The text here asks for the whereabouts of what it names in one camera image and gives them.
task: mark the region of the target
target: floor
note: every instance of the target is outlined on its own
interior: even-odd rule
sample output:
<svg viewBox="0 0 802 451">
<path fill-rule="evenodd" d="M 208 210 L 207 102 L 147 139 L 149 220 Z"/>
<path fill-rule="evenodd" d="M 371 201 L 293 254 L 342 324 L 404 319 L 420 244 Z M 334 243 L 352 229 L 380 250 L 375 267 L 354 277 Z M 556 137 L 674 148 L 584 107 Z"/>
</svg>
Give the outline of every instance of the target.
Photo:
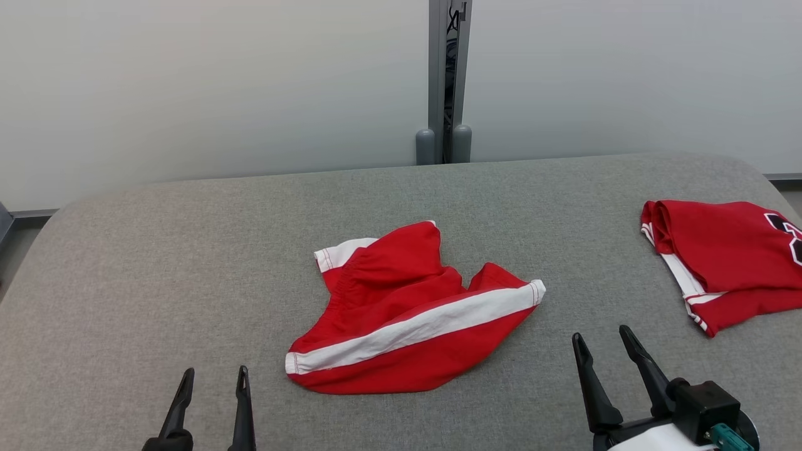
<svg viewBox="0 0 802 451">
<path fill-rule="evenodd" d="M 796 212 L 802 216 L 802 190 L 783 191 L 783 196 Z M 22 259 L 33 244 L 45 221 L 30 221 L 12 230 L 10 240 L 0 249 L 0 300 L 8 290 L 11 279 L 17 273 Z"/>
</svg>

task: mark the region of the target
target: padded table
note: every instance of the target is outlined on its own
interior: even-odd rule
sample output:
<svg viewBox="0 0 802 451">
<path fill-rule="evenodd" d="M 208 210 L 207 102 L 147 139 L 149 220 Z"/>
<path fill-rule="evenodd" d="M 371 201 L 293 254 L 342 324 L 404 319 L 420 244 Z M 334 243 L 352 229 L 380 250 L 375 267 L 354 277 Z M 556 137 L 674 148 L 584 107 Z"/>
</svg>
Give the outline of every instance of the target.
<svg viewBox="0 0 802 451">
<path fill-rule="evenodd" d="M 0 449 L 140 449 L 183 371 L 195 449 L 227 449 L 240 364 L 259 449 L 590 449 L 571 335 L 626 420 L 649 416 L 618 326 L 663 371 L 715 380 L 763 449 L 802 449 L 802 311 L 714 339 L 640 234 L 646 200 L 751 201 L 799 223 L 743 162 L 692 154 L 367 169 L 146 185 L 61 209 L 0 303 Z M 330 396 L 285 374 L 328 301 L 312 253 L 432 219 L 444 264 L 543 280 L 482 364 L 430 392 Z"/>
</svg>

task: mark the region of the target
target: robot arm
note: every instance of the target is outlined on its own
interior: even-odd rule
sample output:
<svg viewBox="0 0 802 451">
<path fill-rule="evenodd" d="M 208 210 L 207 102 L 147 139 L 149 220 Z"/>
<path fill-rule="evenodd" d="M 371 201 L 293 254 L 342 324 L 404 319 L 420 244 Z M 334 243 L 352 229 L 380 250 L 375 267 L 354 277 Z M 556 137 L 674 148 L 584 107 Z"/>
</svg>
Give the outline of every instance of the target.
<svg viewBox="0 0 802 451">
<path fill-rule="evenodd" d="M 651 418 L 624 422 L 593 370 L 593 357 L 582 335 L 573 335 L 573 354 L 585 400 L 593 451 L 759 451 L 759 438 L 740 402 L 715 382 L 669 382 L 652 356 L 627 326 L 618 329 L 630 359 L 638 365 L 651 399 Z"/>
</svg>

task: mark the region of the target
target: white wall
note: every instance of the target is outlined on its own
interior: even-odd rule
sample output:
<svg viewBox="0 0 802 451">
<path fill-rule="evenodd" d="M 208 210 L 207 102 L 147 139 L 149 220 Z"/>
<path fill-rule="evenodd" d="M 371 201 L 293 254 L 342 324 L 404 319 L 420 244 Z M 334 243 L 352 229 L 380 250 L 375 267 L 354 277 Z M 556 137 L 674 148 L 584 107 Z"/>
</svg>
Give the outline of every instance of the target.
<svg viewBox="0 0 802 451">
<path fill-rule="evenodd" d="M 0 3 L 0 201 L 412 165 L 428 2 Z"/>
<path fill-rule="evenodd" d="M 802 173 L 799 0 L 473 0 L 472 160 L 715 152 Z"/>
</svg>

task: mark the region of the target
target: teal connector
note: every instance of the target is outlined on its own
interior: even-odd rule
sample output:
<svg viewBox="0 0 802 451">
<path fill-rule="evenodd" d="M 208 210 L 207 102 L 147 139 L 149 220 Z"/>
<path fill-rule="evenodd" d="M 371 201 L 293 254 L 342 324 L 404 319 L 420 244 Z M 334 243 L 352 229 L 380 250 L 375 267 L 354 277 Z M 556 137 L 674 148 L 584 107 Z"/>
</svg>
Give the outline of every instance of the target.
<svg viewBox="0 0 802 451">
<path fill-rule="evenodd" d="M 710 429 L 710 441 L 721 451 L 755 451 L 740 435 L 724 423 L 718 423 Z"/>
</svg>

